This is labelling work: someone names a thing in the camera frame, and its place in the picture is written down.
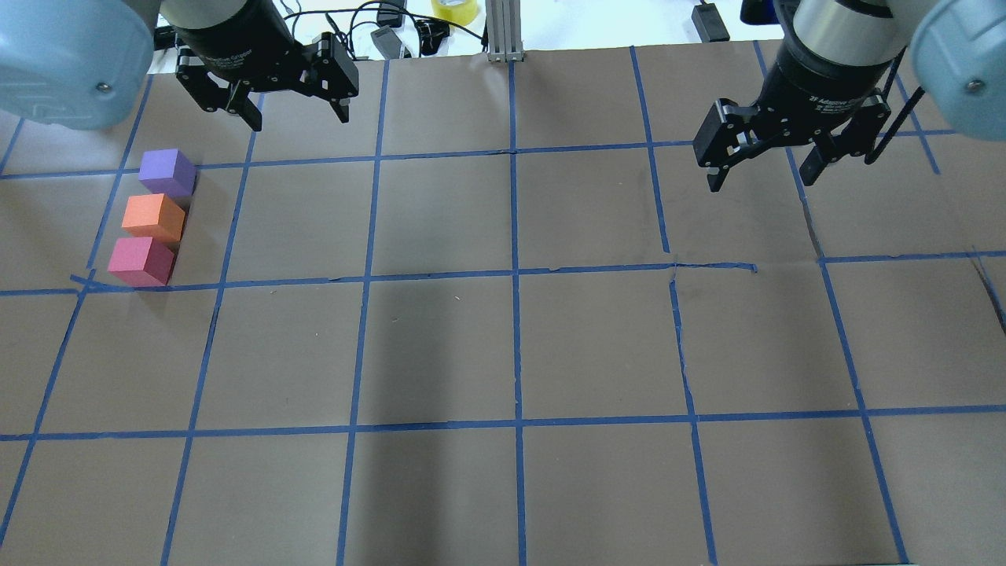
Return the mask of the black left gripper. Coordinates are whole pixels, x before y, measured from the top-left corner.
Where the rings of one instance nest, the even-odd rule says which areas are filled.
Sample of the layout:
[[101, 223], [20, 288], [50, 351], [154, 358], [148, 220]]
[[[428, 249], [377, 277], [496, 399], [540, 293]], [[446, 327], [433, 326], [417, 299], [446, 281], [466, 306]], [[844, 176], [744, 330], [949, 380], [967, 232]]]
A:
[[359, 71], [335, 33], [321, 33], [304, 48], [273, 1], [171, 1], [169, 23], [184, 44], [176, 79], [205, 112], [222, 110], [261, 132], [252, 90], [290, 90], [327, 101], [349, 123]]

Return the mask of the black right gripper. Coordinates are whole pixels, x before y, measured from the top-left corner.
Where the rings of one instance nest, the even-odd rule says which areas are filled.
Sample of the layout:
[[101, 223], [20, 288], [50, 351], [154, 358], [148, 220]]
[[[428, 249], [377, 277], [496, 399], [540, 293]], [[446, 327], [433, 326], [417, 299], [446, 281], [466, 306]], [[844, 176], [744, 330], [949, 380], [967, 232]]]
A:
[[[692, 140], [695, 160], [707, 169], [707, 184], [718, 193], [730, 169], [768, 149], [768, 140], [813, 148], [800, 166], [801, 182], [812, 186], [843, 155], [859, 156], [876, 147], [876, 134], [890, 115], [878, 90], [888, 65], [849, 67], [812, 53], [801, 43], [783, 43], [754, 106], [716, 100]], [[841, 134], [830, 135], [844, 126]]]

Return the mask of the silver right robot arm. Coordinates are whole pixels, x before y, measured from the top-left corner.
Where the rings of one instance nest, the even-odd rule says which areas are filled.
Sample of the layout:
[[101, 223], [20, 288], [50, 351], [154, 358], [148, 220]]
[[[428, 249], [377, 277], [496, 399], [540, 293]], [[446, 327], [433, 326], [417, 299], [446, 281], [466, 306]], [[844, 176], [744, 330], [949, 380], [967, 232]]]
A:
[[741, 20], [784, 41], [754, 103], [716, 100], [693, 139], [714, 193], [773, 148], [809, 145], [806, 186], [845, 156], [873, 164], [924, 96], [956, 132], [1004, 140], [1002, 1], [744, 1]]

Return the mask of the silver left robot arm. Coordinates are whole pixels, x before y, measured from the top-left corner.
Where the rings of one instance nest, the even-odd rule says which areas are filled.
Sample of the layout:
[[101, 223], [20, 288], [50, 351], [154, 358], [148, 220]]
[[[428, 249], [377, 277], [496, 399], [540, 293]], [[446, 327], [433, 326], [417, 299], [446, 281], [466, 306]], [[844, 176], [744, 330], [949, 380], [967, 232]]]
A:
[[254, 92], [327, 101], [342, 122], [359, 72], [332, 32], [302, 44], [272, 1], [4, 1], [1, 107], [39, 124], [104, 130], [130, 114], [158, 18], [181, 43], [176, 78], [205, 112], [262, 129]]

